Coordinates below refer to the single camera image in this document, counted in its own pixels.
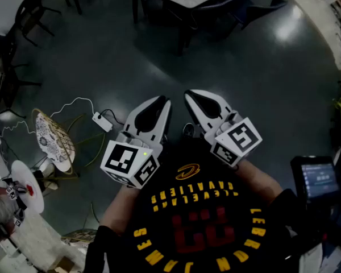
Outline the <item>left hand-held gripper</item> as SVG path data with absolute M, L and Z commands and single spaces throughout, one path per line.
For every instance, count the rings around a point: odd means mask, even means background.
M 134 109 L 124 131 L 109 141 L 101 170 L 119 183 L 142 189 L 160 167 L 170 113 L 171 101 L 166 96 L 153 97 Z

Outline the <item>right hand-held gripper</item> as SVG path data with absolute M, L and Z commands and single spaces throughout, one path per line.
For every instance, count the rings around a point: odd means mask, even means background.
M 231 113 L 231 106 L 223 97 L 190 89 L 184 93 L 184 101 L 192 120 L 203 129 L 206 125 L 211 128 L 204 135 L 211 145 L 210 152 L 229 167 L 235 167 L 263 141 L 251 120 L 237 111 Z M 224 119 L 224 113 L 231 113 L 224 122 L 213 128 L 208 125 L 210 119 Z

